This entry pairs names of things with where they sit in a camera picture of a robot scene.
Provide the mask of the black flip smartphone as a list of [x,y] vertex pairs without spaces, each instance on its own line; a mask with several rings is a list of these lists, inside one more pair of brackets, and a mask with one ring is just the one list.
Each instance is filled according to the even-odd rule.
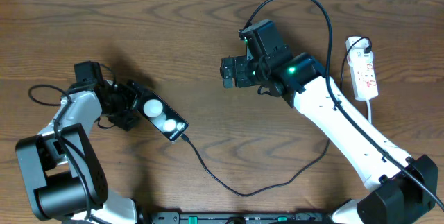
[[143,91],[137,109],[171,142],[189,127],[173,108],[151,90]]

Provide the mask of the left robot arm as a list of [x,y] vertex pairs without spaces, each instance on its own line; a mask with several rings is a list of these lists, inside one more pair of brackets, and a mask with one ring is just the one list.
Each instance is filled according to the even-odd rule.
[[63,223],[150,223],[150,216],[131,198],[108,189],[88,135],[101,117],[129,131],[135,116],[135,93],[106,80],[103,64],[75,64],[76,82],[61,91],[57,113],[32,137],[15,146],[28,200],[41,221]]

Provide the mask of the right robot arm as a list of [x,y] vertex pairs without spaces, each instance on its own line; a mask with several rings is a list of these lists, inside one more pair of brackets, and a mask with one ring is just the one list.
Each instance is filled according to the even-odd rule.
[[436,204],[438,168],[412,158],[382,135],[344,97],[324,66],[308,53],[294,56],[275,24],[243,30],[247,53],[221,61],[226,88],[261,85],[315,123],[351,163],[369,194],[330,214],[334,223],[414,223]]

